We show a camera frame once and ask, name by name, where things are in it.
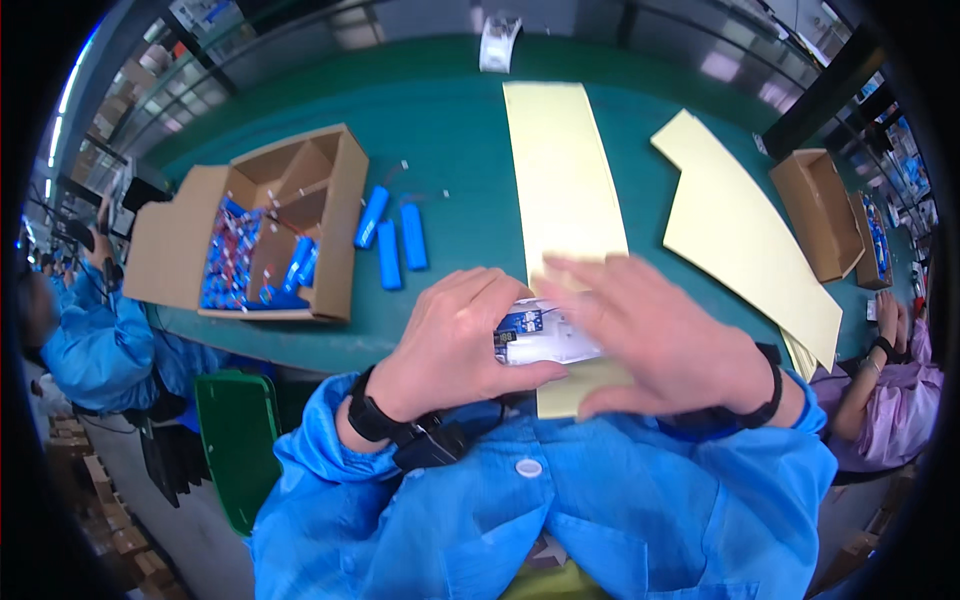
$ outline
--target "left hand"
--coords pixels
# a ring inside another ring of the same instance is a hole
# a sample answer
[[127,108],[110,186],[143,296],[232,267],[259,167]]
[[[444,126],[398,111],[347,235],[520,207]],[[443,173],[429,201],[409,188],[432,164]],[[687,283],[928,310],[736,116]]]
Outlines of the left hand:
[[406,422],[563,379],[559,363],[507,367],[493,355],[493,331],[515,301],[531,296],[500,269],[444,277],[420,294],[400,343],[371,373],[368,396],[387,417]]

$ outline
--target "yellow foam sheet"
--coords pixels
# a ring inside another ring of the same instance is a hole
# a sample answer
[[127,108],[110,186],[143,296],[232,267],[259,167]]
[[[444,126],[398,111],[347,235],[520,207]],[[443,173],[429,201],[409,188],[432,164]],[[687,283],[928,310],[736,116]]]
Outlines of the yellow foam sheet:
[[804,381],[809,382],[817,370],[817,359],[792,335],[783,329],[780,330],[780,334],[783,336],[786,351],[790,354],[790,360],[793,361],[794,371],[798,372],[804,378]]
[[[503,85],[503,97],[527,276],[542,271],[545,252],[581,258],[626,252],[620,203],[584,87],[511,82]],[[538,416],[576,415],[591,390],[629,381],[628,373],[606,359],[571,365],[569,378],[538,390]]]
[[681,170],[663,245],[729,287],[832,368],[843,311],[750,174],[686,110],[650,142]]

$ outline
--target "green table surface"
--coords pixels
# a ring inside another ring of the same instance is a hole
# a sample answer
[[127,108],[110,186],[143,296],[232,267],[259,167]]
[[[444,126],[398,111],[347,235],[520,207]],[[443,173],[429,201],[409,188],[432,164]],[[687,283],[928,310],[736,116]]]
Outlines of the green table surface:
[[[476,71],[476,39],[444,37],[343,55],[248,90],[157,145],[146,159],[181,180],[194,164],[232,157],[298,132],[345,122],[370,157],[367,193],[402,159],[409,170],[392,198],[420,195],[429,268],[405,269],[403,289],[380,287],[375,248],[357,251],[351,323],[255,323],[201,317],[158,306],[151,322],[184,338],[278,364],[321,372],[362,370],[394,348],[425,287],[456,269],[500,267],[524,280],[523,240],[510,132],[501,84],[509,80],[583,82],[616,186],[631,252],[681,285],[716,319],[759,342],[780,346],[778,328],[722,284],[662,246],[679,171],[650,136],[689,109],[740,161],[789,224],[753,131],[778,114],[701,74],[569,39],[528,36],[510,76]],[[846,174],[847,165],[838,165]],[[852,188],[855,179],[848,180]],[[444,196],[447,190],[449,197]],[[398,221],[391,200],[387,218]],[[912,297],[906,232],[890,232],[894,293]],[[844,310],[837,351],[862,352],[871,338],[865,303],[874,292],[855,273],[827,286]]]

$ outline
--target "right hand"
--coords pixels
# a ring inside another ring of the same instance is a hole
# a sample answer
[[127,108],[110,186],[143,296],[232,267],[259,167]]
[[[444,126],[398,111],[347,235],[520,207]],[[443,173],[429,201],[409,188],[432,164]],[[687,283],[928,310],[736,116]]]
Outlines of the right hand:
[[881,338],[892,346],[897,341],[897,299],[884,290],[876,293],[876,328]]
[[[717,322],[647,262],[608,255],[605,262],[545,258],[535,286],[634,376],[585,398],[578,417],[601,412],[667,415],[725,406],[754,412],[770,400],[770,364],[743,331]],[[576,293],[555,275],[592,292]]]
[[96,228],[89,229],[90,233],[93,234],[93,252],[84,248],[84,257],[94,269],[102,270],[104,268],[104,261],[108,258],[116,262],[113,256],[113,245],[110,244],[109,238],[100,231],[97,231]]

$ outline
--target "blue battery pack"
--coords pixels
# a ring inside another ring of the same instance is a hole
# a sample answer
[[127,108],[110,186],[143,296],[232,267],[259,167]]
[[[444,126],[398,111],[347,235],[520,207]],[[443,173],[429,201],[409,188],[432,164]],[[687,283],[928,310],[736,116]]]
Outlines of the blue battery pack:
[[396,229],[393,221],[376,226],[376,245],[380,252],[380,285],[385,290],[400,289],[400,260],[396,255]]
[[400,218],[403,223],[403,250],[407,255],[407,269],[411,271],[426,269],[426,248],[423,246],[420,209],[416,204],[404,204],[400,207]]
[[360,223],[357,225],[357,234],[353,238],[353,245],[357,248],[369,248],[373,243],[373,235],[376,233],[376,224],[383,216],[383,209],[387,207],[387,199],[390,194],[387,188],[377,185],[367,200],[367,208],[360,216]]

